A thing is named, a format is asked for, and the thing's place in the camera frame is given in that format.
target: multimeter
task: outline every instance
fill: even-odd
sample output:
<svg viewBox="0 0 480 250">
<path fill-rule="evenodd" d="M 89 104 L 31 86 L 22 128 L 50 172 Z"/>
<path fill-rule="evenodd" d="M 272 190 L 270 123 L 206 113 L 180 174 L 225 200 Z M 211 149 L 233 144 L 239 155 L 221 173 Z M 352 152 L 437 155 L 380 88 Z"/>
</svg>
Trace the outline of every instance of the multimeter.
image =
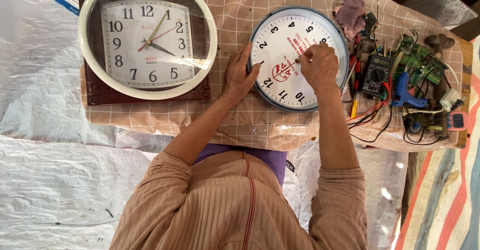
<svg viewBox="0 0 480 250">
<path fill-rule="evenodd" d="M 382 84 L 388 82 L 394 60 L 378 54 L 370 55 L 360 92 L 383 96 Z"/>
<path fill-rule="evenodd" d="M 459 131 L 467 129 L 469 126 L 469 116 L 463 111 L 452 111 L 447 115 L 447 130 Z"/>
</svg>

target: blue glue gun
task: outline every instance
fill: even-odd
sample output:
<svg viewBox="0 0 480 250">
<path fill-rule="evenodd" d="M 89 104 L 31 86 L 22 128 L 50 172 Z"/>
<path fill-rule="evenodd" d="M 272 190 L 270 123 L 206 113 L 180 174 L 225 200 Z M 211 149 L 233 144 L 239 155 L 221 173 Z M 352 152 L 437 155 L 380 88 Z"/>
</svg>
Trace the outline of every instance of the blue glue gun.
<svg viewBox="0 0 480 250">
<path fill-rule="evenodd" d="M 403 106 L 403 103 L 407 102 L 415 107 L 424 107 L 427 105 L 426 98 L 416 98 L 410 95 L 407 90 L 407 84 L 409 83 L 409 74 L 403 72 L 398 78 L 396 84 L 395 95 L 393 96 L 392 106 Z"/>
</svg>

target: gray clock rim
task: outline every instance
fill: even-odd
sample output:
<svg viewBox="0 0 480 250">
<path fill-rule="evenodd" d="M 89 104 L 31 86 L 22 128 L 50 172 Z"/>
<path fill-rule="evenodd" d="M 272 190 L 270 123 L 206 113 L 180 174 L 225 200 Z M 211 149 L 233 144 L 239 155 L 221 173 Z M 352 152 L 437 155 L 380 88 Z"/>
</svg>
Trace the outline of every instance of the gray clock rim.
<svg viewBox="0 0 480 250">
<path fill-rule="evenodd" d="M 254 36 L 255 36 L 255 33 L 258 31 L 258 29 L 260 28 L 260 26 L 268 19 L 270 18 L 272 15 L 274 14 L 277 14 L 281 11 L 284 11 L 284 10 L 287 10 L 287 9 L 304 9 L 304 10 L 309 10 L 309 11 L 312 11 L 316 14 L 320 14 L 321 16 L 323 16 L 328 22 L 330 22 L 335 28 L 336 28 L 336 31 L 337 33 L 340 35 L 340 38 L 343 39 L 343 48 L 345 50 L 345 54 L 346 54 L 346 57 L 345 57 L 345 60 L 347 60 L 347 58 L 350 57 L 350 54 L 347 50 L 347 42 L 345 40 L 345 37 L 342 35 L 342 33 L 340 32 L 338 26 L 332 21 L 330 20 L 327 15 L 319 12 L 319 11 L 316 11 L 315 9 L 313 8 L 309 8 L 309 7 L 303 7 L 303 6 L 288 6 L 288 7 L 281 7 L 275 11 L 272 11 L 270 12 L 269 14 L 267 14 L 263 19 L 261 19 L 261 21 L 258 22 L 257 26 L 255 26 L 254 30 L 252 31 L 251 33 L 251 36 L 250 36 L 250 41 L 253 41 L 254 40 Z M 348 64 L 348 61 L 345 63 L 345 71 L 348 71 L 349 69 L 349 64 Z M 248 73 L 250 73 L 250 70 L 252 69 L 252 63 L 251 63 L 251 58 L 249 57 L 248 59 L 248 62 L 247 62 L 247 71 Z M 343 78 L 343 81 L 341 83 L 341 85 L 339 86 L 340 89 L 343 88 L 343 86 L 345 86 L 345 82 L 347 81 L 347 76 L 348 75 L 345 75 L 345 77 Z M 282 106 L 282 105 L 279 105 L 278 103 L 276 103 L 275 101 L 271 100 L 269 97 L 267 97 L 265 95 L 265 93 L 261 90 L 260 86 L 258 85 L 258 81 L 255 81 L 255 84 L 253 85 L 255 87 L 255 89 L 257 90 L 257 92 L 265 99 L 267 100 L 268 103 L 270 103 L 272 106 L 275 106 L 281 110 L 284 110 L 284 111 L 288 111 L 288 112 L 295 112 L 295 113 L 306 113 L 306 112 L 312 112 L 312 111 L 316 111 L 316 109 L 318 108 L 318 104 L 314 107 L 311 107 L 311 108 L 308 108 L 308 109 L 292 109 L 292 108 L 288 108 L 288 107 L 285 107 L 285 106 Z"/>
</svg>

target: hour hand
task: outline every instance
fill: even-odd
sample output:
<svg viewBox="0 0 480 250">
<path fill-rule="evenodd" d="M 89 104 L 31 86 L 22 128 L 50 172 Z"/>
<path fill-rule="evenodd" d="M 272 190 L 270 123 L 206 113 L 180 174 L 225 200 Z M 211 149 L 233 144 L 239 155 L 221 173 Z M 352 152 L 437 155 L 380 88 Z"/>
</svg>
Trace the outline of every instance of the hour hand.
<svg viewBox="0 0 480 250">
<path fill-rule="evenodd" d="M 160 47 L 159 45 L 157 45 L 157 44 L 155 44 L 155 43 L 150 43 L 150 46 L 152 46 L 152 47 L 154 47 L 154 48 L 156 48 L 156 49 L 159 49 L 159 50 L 161 50 L 161 51 L 163 51 L 163 52 L 165 52 L 165 53 L 168 53 L 168 54 L 170 54 L 170 55 L 172 55 L 172 56 L 175 56 L 175 54 L 171 53 L 170 51 L 167 51 L 166 49 Z"/>
</svg>

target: person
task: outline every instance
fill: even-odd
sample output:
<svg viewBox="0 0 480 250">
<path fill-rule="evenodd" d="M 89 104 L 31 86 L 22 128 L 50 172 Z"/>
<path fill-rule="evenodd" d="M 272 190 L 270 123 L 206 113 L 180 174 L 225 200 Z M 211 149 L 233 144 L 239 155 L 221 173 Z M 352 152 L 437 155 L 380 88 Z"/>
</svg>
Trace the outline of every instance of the person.
<svg viewBox="0 0 480 250">
<path fill-rule="evenodd" d="M 279 170 L 235 148 L 201 154 L 255 83 L 261 65 L 245 71 L 251 47 L 230 57 L 225 91 L 154 158 L 125 205 L 110 249 L 367 249 L 365 180 L 336 84 L 338 58 L 326 43 L 299 57 L 322 124 L 308 233 L 282 194 Z M 285 172 L 282 154 L 263 158 L 282 162 Z"/>
</svg>

